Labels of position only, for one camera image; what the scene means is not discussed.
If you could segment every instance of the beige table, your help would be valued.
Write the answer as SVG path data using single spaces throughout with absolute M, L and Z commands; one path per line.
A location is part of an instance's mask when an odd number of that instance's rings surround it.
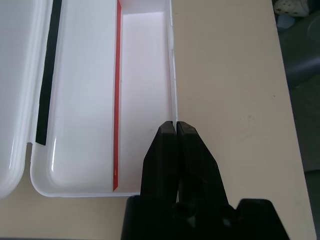
M 179 119 L 216 158 L 230 204 L 267 198 L 291 239 L 316 239 L 271 1 L 172 8 Z M 125 198 L 41 196 L 27 155 L 20 184 L 0 201 L 1 236 L 120 238 Z

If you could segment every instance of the white plastic box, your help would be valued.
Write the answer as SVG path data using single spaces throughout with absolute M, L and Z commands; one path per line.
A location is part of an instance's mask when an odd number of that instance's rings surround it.
M 42 145 L 36 130 L 52 4 L 0 2 L 0 198 L 19 183 L 28 142 L 31 181 L 44 196 L 138 194 L 158 127 L 177 121 L 171 1 L 62 1 Z

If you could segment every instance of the open container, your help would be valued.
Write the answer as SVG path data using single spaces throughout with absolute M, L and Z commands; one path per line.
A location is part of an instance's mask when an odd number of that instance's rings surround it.
M 46 127 L 41 96 L 56 3 L 1 2 L 1 20 L 16 26 L 0 23 L 0 198 L 22 176 L 27 142 L 31 181 L 44 196 L 138 194 L 158 127 L 177 121 L 171 1 L 62 1 Z

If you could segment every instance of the box compartment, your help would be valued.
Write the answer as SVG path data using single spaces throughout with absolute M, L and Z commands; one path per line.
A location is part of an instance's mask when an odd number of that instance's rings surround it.
M 62 1 L 46 145 L 33 141 L 31 157 L 31 181 L 44 196 L 139 193 L 143 160 L 158 127 L 177 120 L 171 2 L 119 3 L 117 26 L 116 1 Z M 37 119 L 36 109 L 33 139 Z

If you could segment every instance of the black strip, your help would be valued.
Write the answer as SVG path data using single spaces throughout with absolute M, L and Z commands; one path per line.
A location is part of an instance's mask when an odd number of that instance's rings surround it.
M 48 41 L 46 43 L 46 54 L 39 100 L 38 123 L 36 126 L 35 136 L 35 142 L 42 145 L 46 145 L 47 142 L 50 97 L 52 78 L 55 68 L 61 3 L 62 0 L 53 0 Z

